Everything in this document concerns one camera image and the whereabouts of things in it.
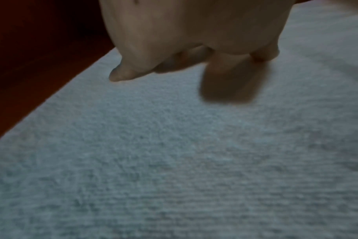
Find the floor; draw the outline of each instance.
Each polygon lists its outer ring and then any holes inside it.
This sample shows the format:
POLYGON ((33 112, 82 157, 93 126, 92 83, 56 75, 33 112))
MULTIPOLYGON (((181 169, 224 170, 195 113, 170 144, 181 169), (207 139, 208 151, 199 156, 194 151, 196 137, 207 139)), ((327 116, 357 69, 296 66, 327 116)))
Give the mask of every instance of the floor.
POLYGON ((113 48, 107 36, 78 40, 0 78, 0 137, 113 48))

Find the gray rug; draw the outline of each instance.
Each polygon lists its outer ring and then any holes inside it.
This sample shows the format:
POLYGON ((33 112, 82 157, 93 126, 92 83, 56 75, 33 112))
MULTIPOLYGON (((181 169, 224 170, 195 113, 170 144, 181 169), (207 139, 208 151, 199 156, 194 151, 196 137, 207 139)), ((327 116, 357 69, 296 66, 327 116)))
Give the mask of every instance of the gray rug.
POLYGON ((280 48, 117 84, 111 51, 0 139, 0 239, 358 239, 358 13, 280 48))

